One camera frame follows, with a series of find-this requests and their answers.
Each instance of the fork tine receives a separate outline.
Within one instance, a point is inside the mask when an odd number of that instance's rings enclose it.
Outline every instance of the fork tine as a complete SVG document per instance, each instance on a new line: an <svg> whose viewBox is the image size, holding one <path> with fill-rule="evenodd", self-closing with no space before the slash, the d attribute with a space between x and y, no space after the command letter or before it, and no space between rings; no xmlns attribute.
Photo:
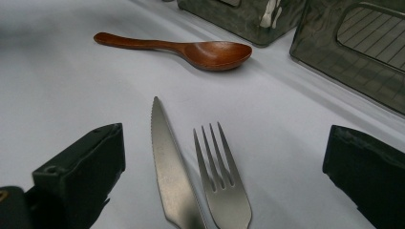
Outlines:
<svg viewBox="0 0 405 229"><path fill-rule="evenodd" d="M224 181L223 188L230 187L230 186L232 186L232 184L230 182L230 177L228 176L228 173L225 169L223 157L221 156L220 149L218 148L217 140L215 139L215 134L214 134L214 131L212 130L211 123L209 124L209 128L211 129L212 141L214 142L214 148L215 148L215 152L217 154L218 164L220 165L221 174L223 176L223 181Z"/></svg>
<svg viewBox="0 0 405 229"><path fill-rule="evenodd" d="M202 184L204 189L206 187L212 187L209 181L208 172L206 171L205 162L203 161L202 148L200 147L200 142L197 137L196 129L194 129L194 142L196 144L197 160L199 161L200 175L202 177Z"/></svg>
<svg viewBox="0 0 405 229"><path fill-rule="evenodd" d="M218 188L224 187L224 184L220 182L221 179L220 176L218 175L217 168L215 167L214 159L212 158L211 150L209 149L208 140L206 139L206 134L205 130L203 129L203 126L202 126L202 135L203 141L205 143L206 154L209 160L209 165L211 167L212 179L214 181L213 190L215 192Z"/></svg>
<svg viewBox="0 0 405 229"><path fill-rule="evenodd" d="M242 185L241 177L239 176L239 172L236 167L235 160L233 159L232 153L230 152L230 148L226 141L223 128L221 127L220 122L217 122L217 124L218 124L218 129L220 130L221 140L223 141L224 152L225 152L226 160L227 160L227 163L229 166L229 172L233 178L234 185Z"/></svg>

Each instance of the silver fork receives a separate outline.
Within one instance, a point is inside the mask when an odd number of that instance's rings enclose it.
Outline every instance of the silver fork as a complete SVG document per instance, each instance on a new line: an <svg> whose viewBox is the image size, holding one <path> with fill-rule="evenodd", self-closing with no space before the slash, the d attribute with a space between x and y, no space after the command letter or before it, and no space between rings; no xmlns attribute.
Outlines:
<svg viewBox="0 0 405 229"><path fill-rule="evenodd" d="M205 196L208 201L208 206L211 211L212 218L217 226L221 229L246 229L251 219L250 204L246 196L244 185L242 184L239 176L238 169L236 168L235 161L230 152L229 146L224 136L223 128L218 122L221 140L224 146L224 154L229 167L229 172L224 166L224 161L215 139L214 131L211 124L212 141L214 143L215 152L217 155L218 164L221 171L221 176L218 174L214 159L209 150L208 141L206 139L205 131L202 127L202 135L205 143L205 149L208 161L211 168L212 182L206 170L205 162L203 159L202 149L197 137L196 130L194 129L194 141L196 143L197 159L199 161L200 174L202 177L202 184L205 190Z"/></svg>

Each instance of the knife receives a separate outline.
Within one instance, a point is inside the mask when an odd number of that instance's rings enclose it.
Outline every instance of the knife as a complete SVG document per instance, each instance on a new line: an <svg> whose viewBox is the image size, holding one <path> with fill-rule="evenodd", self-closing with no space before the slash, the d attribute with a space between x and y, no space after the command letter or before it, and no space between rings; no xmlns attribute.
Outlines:
<svg viewBox="0 0 405 229"><path fill-rule="evenodd" d="M176 141L157 97L153 101L151 129L160 199L166 219L181 229L206 228Z"/></svg>

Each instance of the spoon bowl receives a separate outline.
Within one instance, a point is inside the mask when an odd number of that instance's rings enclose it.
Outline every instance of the spoon bowl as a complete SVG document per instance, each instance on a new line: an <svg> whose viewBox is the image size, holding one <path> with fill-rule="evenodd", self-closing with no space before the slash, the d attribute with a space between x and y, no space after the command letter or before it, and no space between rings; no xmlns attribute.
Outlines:
<svg viewBox="0 0 405 229"><path fill-rule="evenodd" d="M176 43L160 40L139 40L100 32L94 40L98 44L132 50L162 49L176 52L196 68L209 71L234 69L244 63L252 49L244 44L211 41Z"/></svg>

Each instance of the fork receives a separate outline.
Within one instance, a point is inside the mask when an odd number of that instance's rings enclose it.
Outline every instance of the fork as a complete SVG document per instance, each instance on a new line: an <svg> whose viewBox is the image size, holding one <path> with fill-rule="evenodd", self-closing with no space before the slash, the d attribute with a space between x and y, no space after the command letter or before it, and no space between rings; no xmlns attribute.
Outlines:
<svg viewBox="0 0 405 229"><path fill-rule="evenodd" d="M205 143L206 154L211 168L212 181L208 175L205 162L203 159L202 149L197 137L196 129L194 129L194 141L196 144L197 159L199 161L200 174L202 184L205 190L205 196L208 201L208 206L211 211L212 218L215 224L221 229L246 229L251 219L250 204L246 196L244 185L236 168L235 161L230 152L223 128L218 122L221 140L224 146L224 154L229 167L229 172L224 166L224 161L217 144L217 140L209 124L211 130L212 141L214 144L218 164L221 175L218 174L214 164L213 156L209 149L208 141L202 126L202 135Z"/></svg>

